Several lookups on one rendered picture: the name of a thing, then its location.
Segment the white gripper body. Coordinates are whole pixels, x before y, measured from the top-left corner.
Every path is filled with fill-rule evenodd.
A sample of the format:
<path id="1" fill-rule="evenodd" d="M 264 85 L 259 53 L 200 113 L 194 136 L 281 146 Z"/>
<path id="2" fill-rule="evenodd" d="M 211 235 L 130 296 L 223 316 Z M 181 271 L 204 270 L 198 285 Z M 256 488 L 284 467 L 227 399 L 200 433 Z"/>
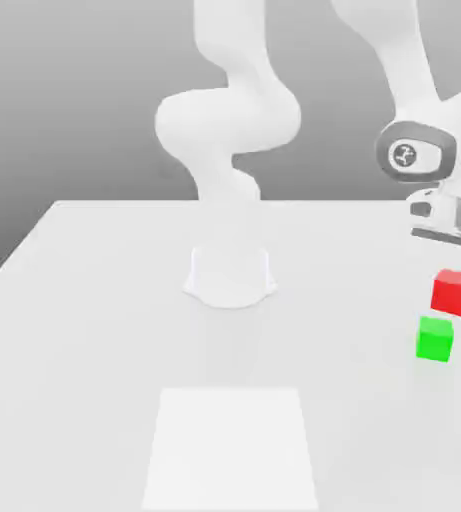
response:
<path id="1" fill-rule="evenodd" d="M 418 245 L 421 250 L 431 257 L 461 264 L 460 235 L 414 227 L 411 229 L 411 236 L 419 239 Z"/>

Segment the small red cube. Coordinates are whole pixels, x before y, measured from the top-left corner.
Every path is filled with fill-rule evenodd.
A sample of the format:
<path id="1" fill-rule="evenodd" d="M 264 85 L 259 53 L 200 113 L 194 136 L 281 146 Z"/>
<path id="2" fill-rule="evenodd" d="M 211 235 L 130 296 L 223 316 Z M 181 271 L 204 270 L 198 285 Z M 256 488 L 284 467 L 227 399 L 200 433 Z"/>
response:
<path id="1" fill-rule="evenodd" d="M 461 271 L 444 268 L 437 273 L 430 307 L 461 317 Z"/>

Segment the small green cube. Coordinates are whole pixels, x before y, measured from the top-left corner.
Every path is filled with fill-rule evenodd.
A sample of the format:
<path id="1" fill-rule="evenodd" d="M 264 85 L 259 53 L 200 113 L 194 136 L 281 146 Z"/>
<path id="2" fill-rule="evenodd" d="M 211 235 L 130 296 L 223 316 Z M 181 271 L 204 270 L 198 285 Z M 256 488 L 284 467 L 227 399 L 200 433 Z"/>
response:
<path id="1" fill-rule="evenodd" d="M 454 328 L 451 320 L 421 316 L 416 336 L 416 356 L 448 362 L 453 340 Z"/>

